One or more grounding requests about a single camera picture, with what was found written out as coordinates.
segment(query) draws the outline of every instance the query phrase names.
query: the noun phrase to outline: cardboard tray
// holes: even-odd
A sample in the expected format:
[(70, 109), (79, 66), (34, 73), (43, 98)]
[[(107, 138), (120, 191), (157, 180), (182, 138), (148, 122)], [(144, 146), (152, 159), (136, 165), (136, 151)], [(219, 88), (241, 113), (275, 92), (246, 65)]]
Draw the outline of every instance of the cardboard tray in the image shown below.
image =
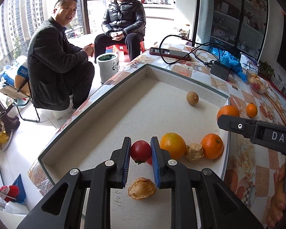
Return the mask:
[[(189, 91), (199, 95), (196, 106), (186, 101)], [(132, 143), (141, 139), (150, 142), (153, 136), (160, 140), (163, 134), (175, 132), (189, 144), (200, 143), (206, 134), (216, 133), (224, 142), (219, 158), (202, 158), (196, 163), (185, 158), (179, 161), (196, 170), (211, 168), (223, 179), (230, 133), (218, 128), (216, 115), (228, 102), (226, 95), (205, 84), (144, 65), (65, 128), (39, 156), (39, 162), (54, 184), (72, 168), (84, 171), (110, 159), (112, 151), (121, 148), (125, 136)], [(126, 189), (111, 191), (111, 228), (170, 228), (170, 190), (159, 189), (150, 198), (135, 201), (127, 195), (127, 187), (138, 177), (154, 181), (153, 169), (130, 159)]]

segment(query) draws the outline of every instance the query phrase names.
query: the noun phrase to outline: white basket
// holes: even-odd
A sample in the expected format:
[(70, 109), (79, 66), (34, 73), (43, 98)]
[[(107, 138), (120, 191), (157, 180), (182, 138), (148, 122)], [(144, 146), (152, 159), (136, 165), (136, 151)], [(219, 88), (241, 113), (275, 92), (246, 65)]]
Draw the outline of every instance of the white basket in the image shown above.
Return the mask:
[[(114, 55), (114, 58), (106, 61), (99, 60), (100, 57), (105, 55)], [(109, 78), (119, 71), (119, 57), (116, 53), (105, 53), (99, 55), (96, 62), (100, 66), (101, 83), (107, 82)]]

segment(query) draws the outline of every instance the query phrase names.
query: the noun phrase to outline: checkered tablecloth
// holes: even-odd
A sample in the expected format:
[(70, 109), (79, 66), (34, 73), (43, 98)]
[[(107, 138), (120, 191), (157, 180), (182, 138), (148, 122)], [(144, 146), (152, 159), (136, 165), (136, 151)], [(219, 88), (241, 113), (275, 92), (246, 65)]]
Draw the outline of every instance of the checkered tablecloth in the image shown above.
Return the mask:
[[(162, 48), (184, 52), (190, 52), (192, 49), (183, 44), (163, 44)], [(197, 51), (196, 54), (205, 62), (215, 59), (207, 52)], [(167, 62), (174, 61), (174, 59), (169, 58), (165, 58), (165, 60)], [(256, 93), (237, 75), (231, 74), (227, 81), (223, 81), (210, 74), (210, 69), (196, 60), (193, 55), (191, 62), (180, 61), (177, 64), (167, 65), (163, 62), (161, 57), (152, 56), (149, 54), (149, 51), (146, 51), (121, 69), (88, 98), (88, 100), (58, 130), (55, 137), (57, 137), (57, 135), (59, 135), (66, 127), (70, 126), (71, 122), (97, 99), (145, 64), (168, 69), (219, 90), (229, 97), (231, 105), (238, 108), (240, 117), (249, 118), (246, 114), (246, 106), (252, 102), (258, 107), (258, 115), (255, 119), (280, 125), (284, 124), (280, 114), (269, 99), (263, 94)], [(286, 118), (286, 112), (281, 101), (271, 86), (268, 90), (268, 94)], [(262, 224), (265, 224), (265, 217), (270, 206), (270, 199), (275, 193), (278, 171), (284, 161), (285, 158), (280, 153), (259, 145), (254, 145), (242, 135), (231, 134), (230, 151), (224, 182), (235, 192)], [(38, 161), (31, 167), (29, 177), (43, 195), (52, 188), (52, 184), (41, 169)]]

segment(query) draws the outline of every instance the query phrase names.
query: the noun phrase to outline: smartphone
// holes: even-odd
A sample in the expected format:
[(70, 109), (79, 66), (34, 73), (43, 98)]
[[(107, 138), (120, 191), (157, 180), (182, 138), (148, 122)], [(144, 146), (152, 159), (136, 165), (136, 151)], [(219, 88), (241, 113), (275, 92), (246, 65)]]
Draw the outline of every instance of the smartphone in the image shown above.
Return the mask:
[[(160, 51), (159, 48), (157, 47), (152, 47), (149, 50), (150, 55), (156, 55), (160, 56)], [(168, 58), (173, 58), (173, 59), (182, 59), (186, 61), (191, 61), (192, 58), (190, 56), (187, 56), (187, 52), (182, 52), (182, 51), (175, 51), (175, 50), (170, 50), (170, 49), (164, 49), (161, 48), (161, 54), (163, 57), (168, 57)]]

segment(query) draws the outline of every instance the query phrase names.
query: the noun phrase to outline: screw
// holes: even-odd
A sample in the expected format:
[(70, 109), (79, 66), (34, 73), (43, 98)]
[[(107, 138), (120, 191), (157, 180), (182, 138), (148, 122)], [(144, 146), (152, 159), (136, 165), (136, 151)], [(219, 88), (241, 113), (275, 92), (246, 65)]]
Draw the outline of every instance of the screw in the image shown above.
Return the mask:
[(107, 160), (107, 161), (105, 162), (105, 165), (106, 165), (106, 166), (112, 166), (112, 165), (114, 165), (114, 161), (113, 161), (113, 160)]
[(177, 164), (177, 161), (176, 161), (176, 160), (174, 160), (174, 159), (170, 159), (167, 163), (168, 163), (169, 165), (174, 166), (174, 165), (176, 165), (176, 164)]
[(77, 174), (78, 174), (78, 169), (72, 169), (72, 170), (70, 170), (70, 175), (71, 176), (76, 176)]
[(206, 175), (206, 176), (210, 176), (212, 175), (212, 170), (205, 168), (202, 170), (202, 172)]

